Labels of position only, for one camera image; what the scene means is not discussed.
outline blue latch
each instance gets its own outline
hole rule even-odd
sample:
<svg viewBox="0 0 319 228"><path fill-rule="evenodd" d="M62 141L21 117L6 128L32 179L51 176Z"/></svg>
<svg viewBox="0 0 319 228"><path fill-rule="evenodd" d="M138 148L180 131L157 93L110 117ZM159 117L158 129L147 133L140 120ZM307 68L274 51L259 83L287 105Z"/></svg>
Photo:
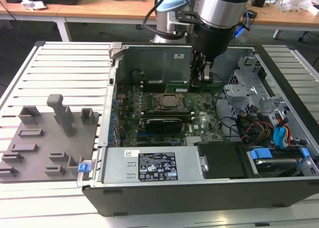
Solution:
<svg viewBox="0 0 319 228"><path fill-rule="evenodd" d="M274 130L274 143L275 145L279 146L281 150L285 148L283 144L285 133L286 130L284 129L284 127L276 127Z"/></svg>
<svg viewBox="0 0 319 228"><path fill-rule="evenodd" d="M302 152L302 154L303 154L303 156L304 156L305 158L308 157L308 156L310 156L310 153L309 153L308 149L305 148L305 147L303 147L303 148L301 149L301 152Z"/></svg>
<svg viewBox="0 0 319 228"><path fill-rule="evenodd" d="M90 172L91 164L81 163L79 164L78 172Z"/></svg>
<svg viewBox="0 0 319 228"><path fill-rule="evenodd" d="M255 148L254 150L250 151L250 155L252 156L253 160L270 159L273 157L269 148Z"/></svg>

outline floor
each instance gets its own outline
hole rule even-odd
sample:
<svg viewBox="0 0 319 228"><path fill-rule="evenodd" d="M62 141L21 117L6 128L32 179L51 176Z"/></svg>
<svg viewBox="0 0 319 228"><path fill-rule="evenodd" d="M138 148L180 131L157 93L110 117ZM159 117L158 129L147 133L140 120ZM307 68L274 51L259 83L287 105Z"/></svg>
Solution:
<svg viewBox="0 0 319 228"><path fill-rule="evenodd" d="M61 41L52 22L11 21L13 29L0 28L0 96L24 62L35 41ZM73 41L93 42L149 42L154 34L146 29L137 30L130 24L69 23ZM279 39L272 39L274 31L252 29L247 44L278 44L295 47L310 64L319 56L319 33L305 36L298 42L302 31L282 32ZM315 65L319 71L319 62Z"/></svg>

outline motherboard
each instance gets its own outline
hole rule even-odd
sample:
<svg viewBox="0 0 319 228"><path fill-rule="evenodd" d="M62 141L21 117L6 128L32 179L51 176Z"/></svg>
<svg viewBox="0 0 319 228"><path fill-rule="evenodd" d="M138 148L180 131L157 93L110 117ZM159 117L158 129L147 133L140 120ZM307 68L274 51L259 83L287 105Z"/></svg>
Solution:
<svg viewBox="0 0 319 228"><path fill-rule="evenodd" d="M117 101L122 147L193 146L223 141L212 109L217 88L190 93L176 85L151 93L138 86L121 88Z"/></svg>

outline sticker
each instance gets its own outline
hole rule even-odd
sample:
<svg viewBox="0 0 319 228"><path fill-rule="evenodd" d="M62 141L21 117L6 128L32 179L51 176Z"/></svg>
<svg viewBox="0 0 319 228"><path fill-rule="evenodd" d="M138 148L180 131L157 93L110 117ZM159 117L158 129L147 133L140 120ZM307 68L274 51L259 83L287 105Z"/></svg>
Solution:
<svg viewBox="0 0 319 228"><path fill-rule="evenodd" d="M125 157L138 157L139 153L139 150L124 150Z"/></svg>
<svg viewBox="0 0 319 228"><path fill-rule="evenodd" d="M183 54L183 53L175 53L175 54L174 54L174 58L183 59L183 58L184 58L184 54Z"/></svg>
<svg viewBox="0 0 319 228"><path fill-rule="evenodd" d="M139 153L138 156L141 182L178 180L174 152Z"/></svg>
<svg viewBox="0 0 319 228"><path fill-rule="evenodd" d="M175 92L188 92L187 88L177 88L175 89Z"/></svg>

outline warning label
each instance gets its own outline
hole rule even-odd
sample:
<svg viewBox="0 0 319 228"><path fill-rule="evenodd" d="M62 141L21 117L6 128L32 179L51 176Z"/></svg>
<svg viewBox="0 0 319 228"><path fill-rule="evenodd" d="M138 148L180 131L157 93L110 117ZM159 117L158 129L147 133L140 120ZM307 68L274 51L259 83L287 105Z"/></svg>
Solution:
<svg viewBox="0 0 319 228"><path fill-rule="evenodd" d="M139 180L141 182L178 180L175 153L139 153Z"/></svg>

